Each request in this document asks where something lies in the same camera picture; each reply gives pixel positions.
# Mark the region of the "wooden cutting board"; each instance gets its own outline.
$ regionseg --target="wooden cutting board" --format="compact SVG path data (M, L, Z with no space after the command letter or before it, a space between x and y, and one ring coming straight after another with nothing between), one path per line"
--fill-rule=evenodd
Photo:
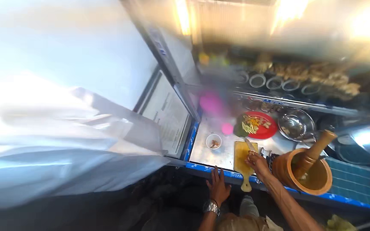
M258 144L251 144L254 146L256 152L258 152ZM242 189L244 192L250 192L252 190L252 187L249 183L249 176L254 174L254 170L245 163L245 159L248 156L248 151L248 144L242 141L235 141L234 170L243 176L243 183L240 189Z

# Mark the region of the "pot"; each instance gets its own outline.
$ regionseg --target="pot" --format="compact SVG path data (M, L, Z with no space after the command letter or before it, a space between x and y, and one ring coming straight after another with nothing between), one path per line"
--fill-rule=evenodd
M332 186L332 172L325 160L317 160L307 171L305 180L297 180L292 166L303 158L306 148L295 149L280 155L273 161L272 174L285 186L311 195L322 195Z

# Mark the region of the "metal bowl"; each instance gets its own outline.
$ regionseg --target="metal bowl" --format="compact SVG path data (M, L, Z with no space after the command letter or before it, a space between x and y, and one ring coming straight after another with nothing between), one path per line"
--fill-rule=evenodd
M279 132L287 139L302 142L308 134L315 131L313 119L304 111L289 109L278 118Z

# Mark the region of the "pestle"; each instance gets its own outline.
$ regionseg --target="pestle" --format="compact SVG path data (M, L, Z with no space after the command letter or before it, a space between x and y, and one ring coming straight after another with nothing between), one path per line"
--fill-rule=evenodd
M331 131L324 130L322 132L321 137L316 143L310 149L307 149L305 154L296 163L295 169L292 171L296 179L301 178L312 167L316 160L318 160L321 152L336 137L337 135Z

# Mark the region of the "person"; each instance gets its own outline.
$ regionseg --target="person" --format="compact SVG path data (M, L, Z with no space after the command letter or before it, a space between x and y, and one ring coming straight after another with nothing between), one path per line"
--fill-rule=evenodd
M245 163L251 166L257 177L262 181L269 194L280 208L290 228L294 231L323 231L322 227L307 213L289 194L279 180L272 175L265 158L254 151L249 151ZM210 191L210 201L207 212L204 213L198 231L267 231L282 230L268 217L261 218L252 198L245 196L240 206L240 216L234 214L221 215L216 222L217 208L228 198L231 187L225 186L224 172L218 174L218 168L211 171L212 184L206 181Z

